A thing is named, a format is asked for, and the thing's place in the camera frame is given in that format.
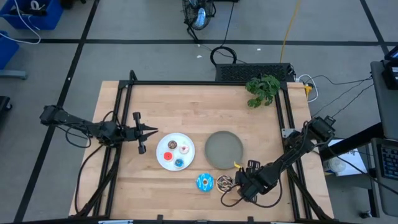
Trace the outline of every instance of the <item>gray bowl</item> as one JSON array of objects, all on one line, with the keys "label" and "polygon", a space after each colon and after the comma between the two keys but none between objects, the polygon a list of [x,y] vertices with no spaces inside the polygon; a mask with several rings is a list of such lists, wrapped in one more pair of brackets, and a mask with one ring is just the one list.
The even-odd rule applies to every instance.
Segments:
[{"label": "gray bowl", "polygon": [[234,162],[240,164],[243,157],[241,140],[229,131],[212,134],[205,144],[207,161],[219,169],[234,168]]}]

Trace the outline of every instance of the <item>blue bin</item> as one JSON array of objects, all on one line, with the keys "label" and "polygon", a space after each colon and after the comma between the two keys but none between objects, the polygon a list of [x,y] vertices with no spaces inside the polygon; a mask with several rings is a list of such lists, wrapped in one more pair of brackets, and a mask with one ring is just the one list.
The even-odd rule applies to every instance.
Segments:
[{"label": "blue bin", "polygon": [[[61,18],[63,9],[60,5],[60,0],[36,0],[40,6],[45,4],[47,15],[46,16],[31,16],[30,21],[28,20],[29,16],[21,15],[23,20],[28,24],[32,29],[35,29],[34,26],[39,28],[40,30],[54,30],[58,24],[58,21]],[[17,0],[19,9],[30,7],[30,1],[26,0]],[[5,18],[5,20],[10,23],[15,29],[28,29],[25,24],[21,21],[18,15],[10,15],[10,10],[15,6],[14,0],[7,0],[5,5],[0,10],[0,17]]]},{"label": "blue bin", "polygon": [[[8,36],[7,32],[1,31],[0,33]],[[19,45],[13,40],[9,40],[0,35],[0,69],[4,69],[8,61],[17,52]]]}]

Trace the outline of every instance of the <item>blue toy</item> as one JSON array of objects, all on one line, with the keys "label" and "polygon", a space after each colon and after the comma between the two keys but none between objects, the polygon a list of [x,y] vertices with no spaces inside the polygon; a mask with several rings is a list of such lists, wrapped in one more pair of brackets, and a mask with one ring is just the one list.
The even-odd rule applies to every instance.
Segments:
[{"label": "blue toy", "polygon": [[203,192],[209,192],[213,189],[214,178],[207,173],[200,174],[197,178],[197,187]]}]

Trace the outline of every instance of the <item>wooden tabletop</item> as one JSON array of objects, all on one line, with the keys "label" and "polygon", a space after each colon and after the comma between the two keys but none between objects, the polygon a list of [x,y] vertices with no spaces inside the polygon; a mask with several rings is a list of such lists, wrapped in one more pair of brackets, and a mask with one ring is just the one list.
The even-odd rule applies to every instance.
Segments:
[{"label": "wooden tabletop", "polygon": [[[103,82],[94,122],[101,121],[113,109],[117,87],[118,82]],[[304,121],[311,119],[303,86],[301,83],[289,83],[288,87],[295,126],[301,128]],[[244,166],[249,159],[266,164],[282,155],[275,103],[253,110],[246,104],[251,97],[244,86],[133,86],[127,125],[135,125],[132,113],[139,111],[141,122],[158,128],[159,132],[145,142],[147,152],[143,155],[138,154],[137,142],[123,143],[111,218],[153,220],[157,215],[163,215],[165,220],[246,221],[248,216],[253,216],[255,221],[294,221],[286,172],[283,172],[281,180],[282,200],[273,208],[260,208],[246,202],[232,208],[224,207],[220,203],[219,191],[213,189],[204,193],[196,187],[196,178],[204,172],[214,178],[223,174],[234,177],[236,172],[236,169],[218,170],[207,162],[204,146],[214,132],[230,131],[240,138],[244,147]],[[283,97],[281,100],[285,125],[288,126]],[[165,170],[156,159],[158,142],[170,133],[184,133],[195,144],[193,162],[179,172]],[[98,144],[93,143],[83,159],[97,147]],[[78,194],[79,208],[97,188],[103,156],[104,149],[95,154],[83,170]],[[302,157],[302,163],[308,191],[325,213],[333,217],[319,155],[306,154]],[[258,196],[257,202],[272,204],[279,192],[277,186],[267,195]],[[105,190],[102,205],[107,196],[108,191]],[[233,203],[238,198],[236,192],[231,192],[225,202]],[[301,217],[304,217],[300,193],[298,202]],[[75,213],[73,206],[70,213]]]}]

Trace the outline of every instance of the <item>potted plant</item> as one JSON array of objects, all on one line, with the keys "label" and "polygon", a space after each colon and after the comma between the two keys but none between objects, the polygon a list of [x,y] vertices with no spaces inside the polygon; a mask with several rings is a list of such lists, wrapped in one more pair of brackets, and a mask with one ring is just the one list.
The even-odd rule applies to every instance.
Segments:
[{"label": "potted plant", "polygon": [[257,78],[252,78],[250,82],[246,83],[246,89],[257,97],[248,101],[248,106],[257,108],[265,101],[264,105],[270,105],[274,96],[278,93],[280,82],[272,75],[260,74]]}]

